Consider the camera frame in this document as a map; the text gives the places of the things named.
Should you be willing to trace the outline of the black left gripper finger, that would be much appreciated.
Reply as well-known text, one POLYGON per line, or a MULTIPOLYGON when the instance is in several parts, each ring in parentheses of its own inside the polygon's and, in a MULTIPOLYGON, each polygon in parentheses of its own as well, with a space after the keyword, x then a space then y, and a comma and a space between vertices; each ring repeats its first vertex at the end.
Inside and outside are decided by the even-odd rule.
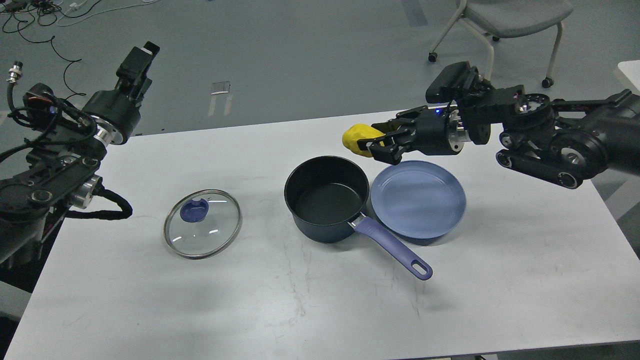
POLYGON ((159 52, 160 46, 153 42, 133 47, 116 71, 116 90, 130 101, 141 101, 153 83, 147 72, 159 52))

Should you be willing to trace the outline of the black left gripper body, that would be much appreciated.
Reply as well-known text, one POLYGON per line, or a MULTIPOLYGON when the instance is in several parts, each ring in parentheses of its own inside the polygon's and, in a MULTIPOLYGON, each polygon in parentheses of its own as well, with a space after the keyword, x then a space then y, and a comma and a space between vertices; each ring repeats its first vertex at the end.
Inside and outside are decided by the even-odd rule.
POLYGON ((115 89, 94 93, 81 111, 111 125, 114 132, 112 143, 124 145, 140 122, 142 100, 142 81, 134 83, 120 79, 115 89))

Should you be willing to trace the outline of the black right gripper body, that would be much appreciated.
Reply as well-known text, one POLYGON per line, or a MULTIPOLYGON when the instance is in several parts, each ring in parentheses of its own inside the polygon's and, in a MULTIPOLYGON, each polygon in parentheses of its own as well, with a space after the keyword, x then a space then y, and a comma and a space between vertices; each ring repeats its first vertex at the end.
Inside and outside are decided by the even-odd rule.
POLYGON ((457 155, 468 142, 457 107, 426 107, 413 124, 413 150, 424 155, 457 155))

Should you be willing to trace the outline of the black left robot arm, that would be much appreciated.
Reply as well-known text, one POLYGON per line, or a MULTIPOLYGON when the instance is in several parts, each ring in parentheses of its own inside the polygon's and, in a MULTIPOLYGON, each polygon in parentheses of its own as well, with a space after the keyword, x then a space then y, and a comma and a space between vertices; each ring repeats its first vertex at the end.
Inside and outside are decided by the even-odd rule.
POLYGON ((37 83, 23 105, 14 105, 14 87, 23 64, 7 77, 8 116, 39 135, 4 151, 1 160, 27 151, 29 168, 0 183, 1 268, 38 260, 44 244, 64 219, 121 220, 133 213, 122 196, 105 189, 97 174, 109 145, 123 145, 141 119, 140 107, 152 84, 147 72, 160 47, 133 47, 122 61, 114 89, 94 93, 83 108, 37 83))

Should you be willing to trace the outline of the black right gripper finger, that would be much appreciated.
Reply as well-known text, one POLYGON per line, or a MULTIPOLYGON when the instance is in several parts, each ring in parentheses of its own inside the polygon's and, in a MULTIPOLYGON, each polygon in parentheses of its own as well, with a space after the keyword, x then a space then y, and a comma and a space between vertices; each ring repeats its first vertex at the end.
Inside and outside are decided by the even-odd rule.
POLYGON ((369 150, 372 159, 391 166, 397 166, 402 161, 403 153, 412 151, 415 136, 392 132, 373 139, 358 141, 361 150, 369 150))
POLYGON ((414 107, 400 111, 395 115, 395 118, 375 123, 374 129, 384 134, 402 132, 402 134, 409 136, 418 136, 418 118, 423 111, 425 111, 425 107, 414 107))

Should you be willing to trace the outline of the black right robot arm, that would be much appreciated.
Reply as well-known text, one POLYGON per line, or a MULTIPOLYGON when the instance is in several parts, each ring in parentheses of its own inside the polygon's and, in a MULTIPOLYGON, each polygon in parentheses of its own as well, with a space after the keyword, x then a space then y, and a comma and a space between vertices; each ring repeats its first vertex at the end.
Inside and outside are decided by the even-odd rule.
POLYGON ((639 96, 624 89, 600 100, 551 100, 522 85, 496 88, 468 62, 450 64, 425 92, 426 105, 342 136, 345 148, 392 166, 406 152, 453 156, 465 143, 485 145, 502 125, 506 169, 576 189, 607 169, 639 175, 639 96))

